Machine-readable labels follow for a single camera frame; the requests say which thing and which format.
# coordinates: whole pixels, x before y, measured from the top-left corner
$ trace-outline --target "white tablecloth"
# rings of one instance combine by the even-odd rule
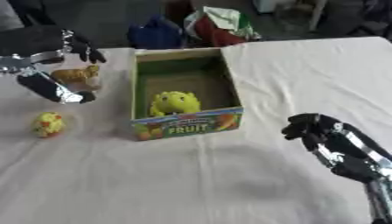
[[[105,50],[97,101],[59,105],[0,82],[0,223],[361,224],[363,188],[332,175],[286,118],[321,112],[392,148],[392,45],[381,38],[225,48],[245,114],[240,129],[148,142],[126,137],[130,49]],[[81,66],[69,57],[63,67]],[[67,130],[41,140],[38,113]]]

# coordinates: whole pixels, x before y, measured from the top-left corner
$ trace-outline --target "small yellow ball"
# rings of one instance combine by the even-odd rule
[[[34,120],[32,131],[38,137],[55,137],[65,126],[61,115],[55,112],[45,112]]]

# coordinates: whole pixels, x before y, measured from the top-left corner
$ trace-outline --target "yellow toy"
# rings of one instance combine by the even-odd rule
[[[52,72],[52,77],[64,84],[86,82],[98,76],[99,70],[98,66],[88,66],[85,69],[63,69]]]
[[[155,95],[150,107],[152,116],[167,116],[170,114],[191,114],[200,112],[200,102],[193,93],[163,92]]]
[[[55,112],[40,114],[32,124],[32,130],[38,137],[55,137],[64,127],[61,115]]]

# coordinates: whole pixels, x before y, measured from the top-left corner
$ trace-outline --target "open box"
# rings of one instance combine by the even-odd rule
[[[134,61],[131,126],[139,140],[181,137],[240,125],[243,108],[219,49],[145,52]],[[192,92],[201,112],[150,116],[155,95]]]

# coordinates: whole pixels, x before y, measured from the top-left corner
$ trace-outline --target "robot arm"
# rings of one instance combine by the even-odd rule
[[[301,138],[308,151],[341,177],[365,185],[374,224],[392,223],[392,157],[354,126],[330,116],[302,114],[283,129],[288,140]]]
[[[83,61],[105,62],[91,43],[73,31],[41,25],[0,32],[0,74],[54,102],[90,102],[91,92],[73,93],[35,65],[62,61],[65,53],[78,53]]]

